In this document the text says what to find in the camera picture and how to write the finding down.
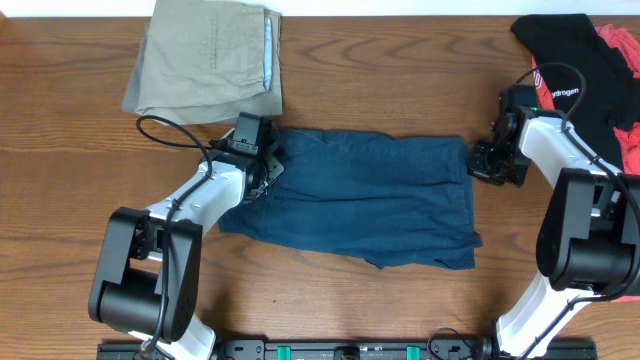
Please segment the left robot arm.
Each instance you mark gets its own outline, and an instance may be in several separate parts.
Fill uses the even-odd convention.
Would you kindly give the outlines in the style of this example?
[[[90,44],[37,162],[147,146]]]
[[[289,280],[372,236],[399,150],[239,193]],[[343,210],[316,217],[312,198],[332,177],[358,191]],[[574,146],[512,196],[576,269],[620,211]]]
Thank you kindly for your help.
[[[202,151],[196,173],[143,210],[109,218],[88,301],[92,320],[140,339],[141,358],[209,359],[215,332],[195,313],[204,236],[257,197],[281,165],[273,131],[235,127]]]

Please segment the navy blue shorts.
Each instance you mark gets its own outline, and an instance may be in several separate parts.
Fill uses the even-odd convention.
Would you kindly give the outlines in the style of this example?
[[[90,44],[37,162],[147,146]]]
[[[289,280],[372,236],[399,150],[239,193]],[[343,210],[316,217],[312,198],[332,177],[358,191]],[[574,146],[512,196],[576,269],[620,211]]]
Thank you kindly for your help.
[[[288,129],[278,142],[283,173],[226,212],[221,231],[378,268],[474,268],[482,241],[464,139]]]

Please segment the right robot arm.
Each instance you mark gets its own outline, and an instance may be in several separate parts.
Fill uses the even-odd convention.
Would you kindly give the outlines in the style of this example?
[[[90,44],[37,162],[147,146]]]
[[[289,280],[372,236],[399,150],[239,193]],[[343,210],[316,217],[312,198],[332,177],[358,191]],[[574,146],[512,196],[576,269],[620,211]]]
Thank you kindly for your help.
[[[639,179],[602,160],[563,112],[539,108],[532,86],[500,93],[492,132],[475,145],[469,174],[521,186],[536,166],[553,193],[536,240],[538,271],[472,356],[587,359],[590,347],[569,350],[553,339],[586,306],[638,294]]]

